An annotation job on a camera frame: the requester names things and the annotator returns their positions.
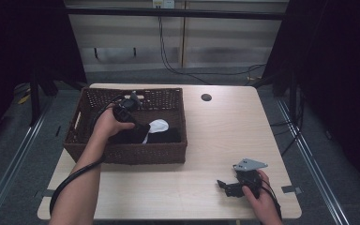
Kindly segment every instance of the wicker basket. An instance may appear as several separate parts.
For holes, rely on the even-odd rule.
[[[129,96],[134,90],[84,88],[77,109],[69,124],[64,142],[71,157],[77,161],[89,138],[89,125],[97,112],[118,95]],[[128,165],[184,163],[186,161],[186,118],[181,88],[135,90],[141,97],[142,108],[132,112],[140,124],[156,119],[168,122],[170,128],[179,131],[181,142],[167,143],[108,143],[105,149],[106,163]]]

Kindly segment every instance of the black cable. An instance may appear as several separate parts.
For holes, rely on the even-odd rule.
[[[268,189],[265,188],[265,187],[261,187],[261,188],[270,195],[271,199],[272,199],[273,202],[274,202],[274,206],[276,207],[276,210],[277,210],[277,214],[278,214],[278,216],[279,216],[279,219],[282,220],[282,213],[281,213],[281,211],[280,211],[280,205],[279,205],[279,203],[278,203],[277,198],[275,197],[274,191],[270,191],[270,190],[268,190]]]
[[[270,124],[270,127],[280,127],[280,126],[284,126],[284,125],[289,125],[292,122],[289,121],[282,121],[282,122],[277,122],[275,124]]]
[[[51,199],[51,203],[49,206],[49,210],[50,213],[52,215],[53,209],[54,209],[54,205],[57,201],[58,196],[60,195],[61,191],[69,184],[71,183],[71,181],[75,180],[77,177],[79,177],[80,175],[92,170],[93,168],[95,168],[96,166],[98,166],[99,164],[101,164],[103,161],[105,160],[105,156],[103,155],[101,157],[101,159],[99,159],[96,162],[93,162],[83,168],[80,168],[78,171],[74,172],[73,174],[71,174],[69,177],[67,177],[66,180],[64,180],[59,186],[58,188],[54,191],[54,194],[52,195],[52,199]]]
[[[296,142],[296,140],[299,138],[299,135],[301,134],[301,131],[298,130],[297,134],[294,136],[292,141],[289,143],[289,145],[285,148],[285,150],[280,154],[282,157],[285,155],[285,153],[291,148],[291,146]]]
[[[263,180],[263,179],[262,179],[262,181],[270,188],[271,192],[272,192],[273,195],[274,195],[274,198],[277,199],[276,193],[274,193],[274,190],[273,190],[273,188],[270,186],[270,184],[268,184],[268,182],[266,182],[266,181]]]
[[[97,114],[93,117],[93,119],[91,120],[91,123],[89,125],[89,133],[90,135],[92,135],[93,133],[93,129],[95,128],[95,124],[96,122],[98,121],[99,117],[109,108],[112,108],[110,107],[110,104],[114,103],[117,99],[119,99],[121,96],[117,96],[117,97],[114,97],[109,103],[107,103],[103,108],[101,108]]]
[[[194,73],[185,73],[185,72],[180,72],[175,70],[169,63],[166,51],[165,51],[165,41],[163,38],[163,25],[162,25],[162,18],[158,17],[158,22],[159,22],[159,37],[160,37],[160,56],[163,62],[163,65],[165,66],[166,69],[168,69],[170,72],[174,73],[174,74],[178,74],[178,75],[187,75],[189,77],[195,78],[197,80],[199,80],[202,83],[206,83],[208,85],[212,85],[210,82],[204,81],[203,79],[200,79],[194,75],[224,75],[224,76],[232,76],[232,75],[241,75],[241,74],[245,74],[248,73],[249,74],[249,81],[250,81],[250,72],[253,70],[256,70],[258,68],[264,67],[266,64],[261,64],[261,65],[253,65],[250,66],[248,68],[248,70],[246,71],[242,71],[242,72],[235,72],[235,73],[209,73],[209,72],[194,72]]]
[[[278,76],[278,74],[274,74],[274,75],[269,76],[269,77],[267,77],[267,78],[263,78],[263,79],[259,80],[258,82],[255,82],[255,83],[252,84],[251,86],[257,89],[257,88],[259,88],[259,87],[261,87],[261,86],[264,86],[264,85],[266,85],[266,84],[269,84],[269,83],[271,83],[271,82],[274,80],[274,78],[276,78],[276,77]]]
[[[277,135],[280,135],[280,134],[284,134],[284,133],[287,133],[287,132],[289,132],[289,130],[288,130],[288,129],[285,129],[285,130],[280,131],[279,133],[275,133],[274,136],[277,136]]]
[[[300,95],[300,99],[299,99],[300,100],[300,102],[299,102],[299,115],[298,115],[299,118],[298,118],[298,123],[297,124],[298,124],[299,130],[302,130],[306,98],[304,97],[304,95],[303,95],[303,93],[301,91],[299,91],[299,95]]]
[[[250,74],[250,72],[248,72],[247,74],[248,74],[248,76],[247,76],[247,83],[245,83],[244,86],[248,86],[248,84],[250,83],[251,74]]]

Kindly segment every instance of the black cord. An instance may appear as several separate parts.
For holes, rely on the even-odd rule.
[[[277,135],[280,135],[280,134],[284,134],[284,133],[288,133],[288,132],[289,132],[289,130],[288,130],[288,129],[285,129],[285,130],[283,130],[283,131],[280,131],[279,133],[274,134],[274,136],[277,136]]]
[[[301,91],[299,91],[299,95],[300,95],[300,97],[299,97],[300,102],[299,102],[298,127],[299,127],[299,130],[302,130],[306,98]]]
[[[288,146],[285,148],[285,150],[280,154],[282,157],[285,155],[285,153],[291,148],[291,146],[296,142],[296,140],[299,138],[299,135],[301,134],[301,131],[298,130],[292,141],[288,144]]]
[[[50,213],[52,215],[53,209],[54,209],[54,205],[57,201],[58,196],[60,195],[61,191],[69,184],[71,183],[71,181],[75,180],[78,176],[92,170],[93,168],[95,168],[96,166],[98,166],[99,164],[101,164],[103,161],[105,160],[105,156],[103,155],[101,157],[101,159],[99,159],[96,162],[93,162],[83,168],[80,168],[78,171],[74,172],[73,174],[71,174],[69,177],[67,177],[66,180],[64,180],[59,186],[58,188],[54,191],[54,194],[52,195],[52,199],[51,199],[51,203],[49,206],[49,210]]]
[[[282,213],[281,213],[281,211],[280,211],[280,205],[279,205],[279,203],[278,203],[276,193],[275,193],[274,190],[271,188],[271,186],[268,184],[268,182],[265,182],[263,179],[262,179],[262,181],[270,188],[270,190],[268,190],[267,188],[265,188],[265,187],[263,187],[263,186],[261,186],[261,188],[270,195],[271,199],[272,199],[273,202],[274,202],[274,206],[276,207],[277,214],[278,214],[280,220],[282,220]]]
[[[194,72],[194,73],[185,73],[185,72],[180,72],[175,70],[169,63],[166,51],[165,51],[165,41],[163,38],[163,25],[162,25],[162,18],[158,17],[158,21],[159,21],[159,37],[160,37],[160,56],[163,62],[163,65],[165,66],[166,69],[168,69],[170,72],[174,73],[174,74],[178,74],[178,75],[187,75],[189,77],[192,77],[194,79],[197,79],[198,81],[202,82],[202,83],[206,83],[208,85],[213,85],[210,82],[204,81],[201,78],[196,77],[195,75],[224,75],[224,76],[232,76],[232,75],[241,75],[241,74],[245,74],[247,73],[249,75],[249,79],[248,82],[245,85],[248,85],[249,81],[250,81],[250,72],[253,70],[256,70],[258,68],[264,67],[266,64],[260,64],[260,65],[253,65],[250,66],[246,71],[242,71],[242,72],[235,72],[235,73],[208,73],[208,72]]]
[[[96,122],[98,121],[99,117],[107,110],[107,109],[110,109],[110,108],[113,108],[113,106],[110,106],[110,104],[115,104],[117,103],[118,100],[122,100],[122,97],[121,95],[119,96],[116,96],[114,97],[109,103],[107,103],[103,108],[101,108],[97,114],[93,117],[93,119],[91,120],[90,122],[90,125],[89,125],[89,133],[90,135],[92,135],[93,133],[93,129],[95,128],[95,124]]]
[[[251,80],[251,74],[250,72],[247,73],[247,83],[244,84],[244,86],[248,86],[248,84],[250,83],[250,80]]]
[[[281,127],[281,126],[284,126],[284,125],[289,125],[291,123],[292,122],[289,122],[289,121],[282,121],[282,122],[277,122],[275,124],[270,124],[270,127]]]

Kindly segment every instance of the black controller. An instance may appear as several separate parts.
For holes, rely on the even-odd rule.
[[[262,179],[256,170],[253,171],[236,171],[236,179],[239,183],[229,184],[217,180],[218,186],[225,190],[227,197],[240,198],[244,196],[242,186],[247,186],[256,199],[260,197],[260,188]]]
[[[143,141],[143,138],[146,135],[146,132],[148,132],[149,127],[143,126],[137,122],[135,118],[130,114],[137,109],[139,109],[142,106],[142,103],[139,101],[136,92],[133,91],[130,95],[130,98],[125,98],[125,96],[117,96],[114,97],[107,105],[105,105],[103,108],[101,108],[97,115],[93,118],[90,124],[90,133],[93,132],[93,129],[95,127],[95,124],[98,120],[98,118],[108,109],[110,108],[110,104],[113,104],[112,106],[112,114],[115,117],[115,119],[119,122],[129,122],[135,124],[135,127],[131,130],[131,136],[140,136],[137,138],[137,142],[140,140]]]

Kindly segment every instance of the wooden table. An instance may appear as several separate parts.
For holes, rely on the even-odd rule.
[[[181,87],[187,124],[185,164],[102,166],[95,219],[253,219],[245,198],[227,197],[217,180],[236,183],[233,164],[242,158],[265,162],[262,169],[281,205],[284,218],[299,218],[291,185],[256,89],[241,86],[167,84],[92,84],[93,88],[148,89]],[[202,94],[212,100],[203,101]],[[63,151],[48,189],[56,187],[75,165]],[[49,197],[37,215],[49,219]]]

